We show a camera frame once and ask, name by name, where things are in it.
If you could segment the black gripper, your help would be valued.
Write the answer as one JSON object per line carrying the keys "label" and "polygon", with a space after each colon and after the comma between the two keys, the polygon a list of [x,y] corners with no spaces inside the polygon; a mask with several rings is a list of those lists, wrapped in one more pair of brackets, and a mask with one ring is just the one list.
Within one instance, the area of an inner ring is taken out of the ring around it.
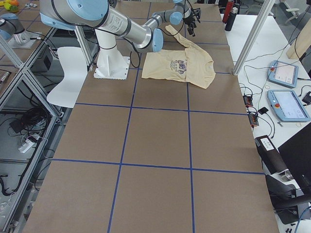
{"label": "black gripper", "polygon": [[184,18],[184,23],[188,26],[189,35],[195,36],[194,28],[193,28],[193,27],[196,27],[195,17],[189,16],[187,18]]}

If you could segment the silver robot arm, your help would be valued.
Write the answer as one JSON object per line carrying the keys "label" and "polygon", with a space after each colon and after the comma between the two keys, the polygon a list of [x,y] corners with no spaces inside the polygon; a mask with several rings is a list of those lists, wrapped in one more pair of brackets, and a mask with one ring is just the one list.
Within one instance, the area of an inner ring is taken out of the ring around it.
{"label": "silver robot arm", "polygon": [[143,25],[117,11],[107,0],[43,0],[40,3],[41,21],[63,30],[87,25],[132,42],[139,52],[159,52],[163,47],[162,23],[178,25],[183,21],[194,34],[200,20],[200,8],[192,8],[187,0],[175,0],[170,10],[155,12]]}

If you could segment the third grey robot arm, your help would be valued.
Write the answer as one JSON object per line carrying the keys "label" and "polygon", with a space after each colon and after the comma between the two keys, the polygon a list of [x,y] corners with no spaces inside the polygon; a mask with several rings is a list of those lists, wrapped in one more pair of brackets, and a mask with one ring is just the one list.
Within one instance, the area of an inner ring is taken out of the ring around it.
{"label": "third grey robot arm", "polygon": [[29,33],[26,32],[17,15],[13,13],[0,16],[0,35],[5,40],[13,37],[18,44],[25,44],[30,41]]}

